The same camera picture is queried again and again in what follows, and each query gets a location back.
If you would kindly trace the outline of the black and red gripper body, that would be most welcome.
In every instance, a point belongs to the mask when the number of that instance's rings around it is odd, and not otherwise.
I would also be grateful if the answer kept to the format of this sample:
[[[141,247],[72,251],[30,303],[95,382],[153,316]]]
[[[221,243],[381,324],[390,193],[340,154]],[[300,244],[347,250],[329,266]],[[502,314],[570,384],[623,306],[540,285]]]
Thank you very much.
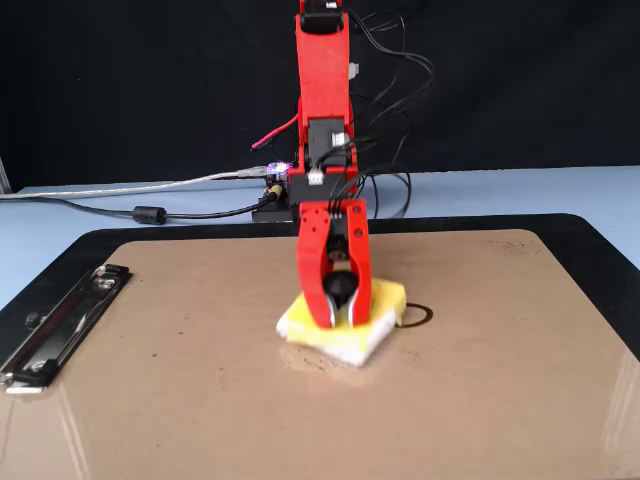
[[[355,169],[311,170],[297,169],[289,174],[289,198],[299,230],[301,203],[326,203],[330,216],[330,230],[326,242],[330,263],[350,261],[345,206],[357,182]]]

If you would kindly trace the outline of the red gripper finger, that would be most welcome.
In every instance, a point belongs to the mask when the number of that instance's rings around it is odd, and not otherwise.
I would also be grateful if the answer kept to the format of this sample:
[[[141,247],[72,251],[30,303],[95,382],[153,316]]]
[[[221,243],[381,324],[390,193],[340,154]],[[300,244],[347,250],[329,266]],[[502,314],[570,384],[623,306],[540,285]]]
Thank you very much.
[[[331,271],[326,242],[330,216],[326,203],[301,203],[296,259],[299,281],[312,319],[320,328],[334,326],[335,315],[323,287]]]
[[[351,272],[358,279],[355,293],[348,302],[348,321],[351,326],[360,326],[369,321],[372,304],[371,260],[366,202],[363,199],[348,200],[345,206],[345,213]]]

